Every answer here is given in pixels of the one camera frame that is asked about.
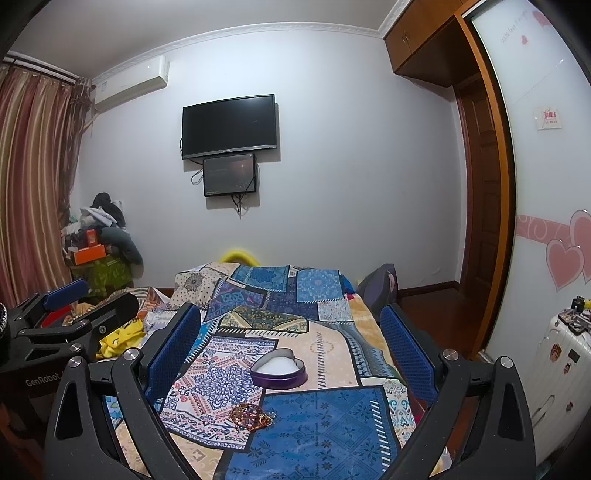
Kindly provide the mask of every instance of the jewelry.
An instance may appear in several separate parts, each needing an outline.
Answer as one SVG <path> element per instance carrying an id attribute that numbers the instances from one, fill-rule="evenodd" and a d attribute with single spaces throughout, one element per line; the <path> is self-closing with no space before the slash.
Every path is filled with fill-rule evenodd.
<path id="1" fill-rule="evenodd" d="M 249 432 L 254 432 L 273 423 L 275 413 L 267 414 L 254 403 L 240 403 L 232 409 L 230 418 L 236 424 L 237 430 L 247 429 Z"/>

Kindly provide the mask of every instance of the air conditioner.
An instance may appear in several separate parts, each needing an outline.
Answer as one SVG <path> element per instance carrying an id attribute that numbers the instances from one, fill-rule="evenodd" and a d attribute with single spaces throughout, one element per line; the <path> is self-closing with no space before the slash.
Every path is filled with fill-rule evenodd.
<path id="1" fill-rule="evenodd" d="M 96 88 L 99 112 L 166 87 L 170 62 L 162 55 L 115 73 Z"/>

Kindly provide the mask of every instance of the dark gray bag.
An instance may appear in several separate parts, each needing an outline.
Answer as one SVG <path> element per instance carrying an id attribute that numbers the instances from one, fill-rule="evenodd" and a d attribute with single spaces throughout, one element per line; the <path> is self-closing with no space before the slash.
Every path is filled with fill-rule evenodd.
<path id="1" fill-rule="evenodd" d="M 357 293 L 369 308 L 376 322 L 382 309 L 396 302 L 398 280 L 394 264 L 385 263 L 371 272 L 357 287 Z"/>

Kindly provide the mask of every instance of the sign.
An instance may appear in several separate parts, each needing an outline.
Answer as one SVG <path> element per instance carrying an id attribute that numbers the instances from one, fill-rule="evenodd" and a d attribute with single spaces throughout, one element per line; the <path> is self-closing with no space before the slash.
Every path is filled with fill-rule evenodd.
<path id="1" fill-rule="evenodd" d="M 557 108 L 538 108 L 534 111 L 534 118 L 538 130 L 562 128 Z"/>

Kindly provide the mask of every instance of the metal screw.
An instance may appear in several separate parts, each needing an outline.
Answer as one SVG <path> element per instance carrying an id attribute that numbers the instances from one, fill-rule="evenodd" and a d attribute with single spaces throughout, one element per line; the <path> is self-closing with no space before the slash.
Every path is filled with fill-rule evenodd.
<path id="1" fill-rule="evenodd" d="M 73 356 L 72 358 L 70 358 L 70 359 L 68 360 L 68 367 L 75 368 L 75 367 L 77 367 L 78 365 L 80 365 L 81 363 L 82 363 L 82 357 L 81 357 L 81 356 L 78 356 L 78 355 L 76 355 L 76 356 Z"/>
<path id="2" fill-rule="evenodd" d="M 450 361 L 454 361 L 457 360 L 459 358 L 459 355 L 457 354 L 457 352 L 453 349 L 453 348 L 446 348 L 443 351 L 443 356 Z"/>
<path id="3" fill-rule="evenodd" d="M 508 356 L 502 356 L 501 365 L 505 368 L 511 368 L 513 367 L 513 360 L 511 360 Z"/>
<path id="4" fill-rule="evenodd" d="M 139 350 L 137 348 L 128 348 L 123 352 L 123 358 L 126 360 L 135 360 L 139 356 Z"/>

